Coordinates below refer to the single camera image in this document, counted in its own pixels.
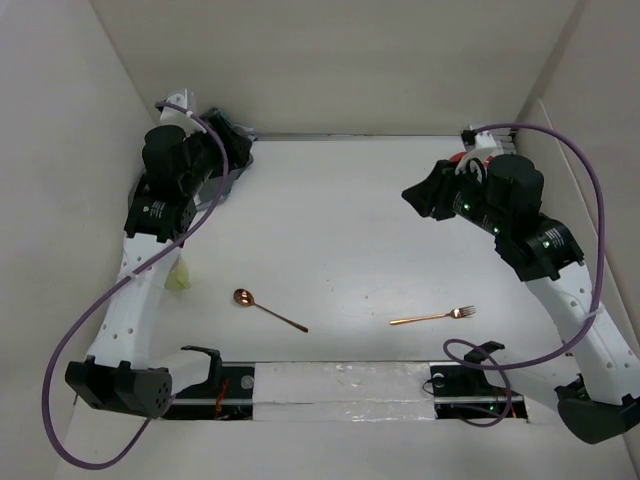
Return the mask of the grey striped placemat cloth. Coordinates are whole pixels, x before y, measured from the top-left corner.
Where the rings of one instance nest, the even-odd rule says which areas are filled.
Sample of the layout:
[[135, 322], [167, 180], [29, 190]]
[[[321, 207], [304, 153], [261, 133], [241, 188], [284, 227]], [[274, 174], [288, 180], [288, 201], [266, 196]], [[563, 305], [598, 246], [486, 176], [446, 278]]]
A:
[[[249, 128], [249, 127], [245, 127], [245, 128], [248, 128], [248, 129], [250, 129], [252, 131], [252, 133], [254, 134], [254, 141], [255, 141], [257, 136], [255, 135], [254, 130], [252, 128]], [[197, 209], [199, 211], [206, 210], [209, 207], [209, 205], [213, 202], [215, 194], [217, 193], [217, 191], [219, 189], [219, 186], [221, 184], [222, 167], [223, 167], [223, 158], [222, 158], [222, 154], [221, 154], [220, 148], [211, 139], [209, 134], [205, 134], [204, 135], [203, 142], [204, 142], [204, 145], [205, 145], [205, 152], [209, 156], [211, 156], [212, 159], [213, 159], [214, 170], [212, 171], [211, 175], [209, 176], [209, 178], [206, 180], [206, 182], [203, 184], [202, 188], [199, 191], [199, 194], [198, 194], [199, 200], [196, 203]], [[225, 189], [224, 189], [224, 191], [222, 193], [222, 196], [221, 196], [221, 199], [220, 199], [221, 202], [223, 202], [226, 199], [226, 197], [229, 195], [229, 193], [230, 193], [230, 191], [231, 191], [231, 189], [233, 187], [234, 182], [249, 167], [246, 167], [245, 169], [231, 170], [230, 169], [230, 164], [229, 164], [228, 179], [227, 179], [227, 182], [225, 183]]]

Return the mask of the red and teal plate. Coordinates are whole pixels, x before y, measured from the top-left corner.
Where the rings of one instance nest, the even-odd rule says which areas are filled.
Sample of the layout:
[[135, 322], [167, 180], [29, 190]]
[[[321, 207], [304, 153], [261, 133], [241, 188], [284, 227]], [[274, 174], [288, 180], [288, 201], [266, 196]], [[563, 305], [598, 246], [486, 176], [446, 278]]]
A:
[[465, 153], [465, 152], [459, 152], [459, 153], [457, 153], [457, 154], [453, 155], [452, 157], [450, 157], [450, 158], [449, 158], [449, 161], [450, 161], [450, 162], [453, 162], [453, 163], [457, 163], [457, 162], [459, 162], [459, 161], [460, 161], [460, 160], [461, 160], [465, 155], [466, 155], [466, 153]]

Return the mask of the copper fork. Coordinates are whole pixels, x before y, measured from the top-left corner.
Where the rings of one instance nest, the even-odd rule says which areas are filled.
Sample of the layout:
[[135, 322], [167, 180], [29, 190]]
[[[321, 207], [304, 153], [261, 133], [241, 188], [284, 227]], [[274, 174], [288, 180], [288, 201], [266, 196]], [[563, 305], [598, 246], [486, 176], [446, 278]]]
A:
[[451, 311], [445, 312], [445, 313], [394, 319], [394, 320], [390, 320], [389, 324], [391, 326], [396, 326], [396, 325], [404, 325], [409, 323], [422, 322], [422, 321], [428, 321], [428, 320], [437, 320], [437, 319], [443, 319], [443, 318], [461, 319], [461, 318], [471, 317], [475, 313], [476, 313], [476, 308], [473, 305], [470, 305], [470, 306], [454, 308]]

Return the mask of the light green mug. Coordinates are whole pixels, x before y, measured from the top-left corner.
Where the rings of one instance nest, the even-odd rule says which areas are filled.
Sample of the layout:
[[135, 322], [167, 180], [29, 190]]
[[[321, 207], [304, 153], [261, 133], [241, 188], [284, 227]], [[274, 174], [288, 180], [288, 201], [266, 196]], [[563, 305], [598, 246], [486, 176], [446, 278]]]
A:
[[191, 280], [187, 264], [182, 258], [178, 258], [167, 275], [164, 288], [176, 292], [190, 287]]

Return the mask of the copper spoon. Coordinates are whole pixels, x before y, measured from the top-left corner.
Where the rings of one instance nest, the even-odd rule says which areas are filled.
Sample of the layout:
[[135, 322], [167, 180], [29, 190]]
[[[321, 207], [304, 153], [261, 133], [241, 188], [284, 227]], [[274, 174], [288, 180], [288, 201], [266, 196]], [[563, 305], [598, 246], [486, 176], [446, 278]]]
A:
[[292, 321], [260, 304], [258, 304], [253, 296], [253, 294], [251, 292], [249, 292], [248, 290], [244, 289], [244, 288], [240, 288], [234, 291], [233, 293], [233, 299], [235, 301], [235, 303], [241, 307], [255, 307], [279, 320], [281, 320], [282, 322], [288, 324], [289, 326], [303, 332], [303, 333], [308, 333], [309, 329], [304, 326], [301, 325], [295, 321]]

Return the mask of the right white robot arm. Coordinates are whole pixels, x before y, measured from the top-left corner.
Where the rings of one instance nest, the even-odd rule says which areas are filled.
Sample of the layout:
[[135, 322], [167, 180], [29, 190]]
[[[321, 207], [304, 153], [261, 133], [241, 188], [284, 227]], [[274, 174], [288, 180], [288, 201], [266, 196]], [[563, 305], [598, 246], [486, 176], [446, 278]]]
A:
[[595, 298], [584, 254], [563, 223], [540, 211], [544, 177], [519, 155], [480, 170], [438, 161], [402, 197], [423, 218], [460, 216], [494, 238], [495, 250], [547, 311], [575, 363], [535, 365], [490, 341], [462, 360], [473, 393], [495, 385], [556, 411], [581, 441], [598, 444], [639, 423], [639, 359]]

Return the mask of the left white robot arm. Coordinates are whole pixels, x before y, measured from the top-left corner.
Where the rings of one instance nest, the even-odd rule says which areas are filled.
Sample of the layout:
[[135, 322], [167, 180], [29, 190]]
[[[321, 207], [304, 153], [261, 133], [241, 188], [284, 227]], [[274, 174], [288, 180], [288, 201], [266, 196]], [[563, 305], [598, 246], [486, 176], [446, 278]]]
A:
[[122, 288], [83, 361], [72, 361], [66, 383], [90, 407], [155, 419], [174, 397], [222, 387], [219, 351], [185, 346], [163, 361], [150, 354], [163, 290], [178, 267], [185, 234], [198, 217], [196, 199], [215, 206], [251, 165], [252, 137], [217, 108], [193, 127], [164, 124], [144, 137], [144, 169], [129, 198], [119, 272]]

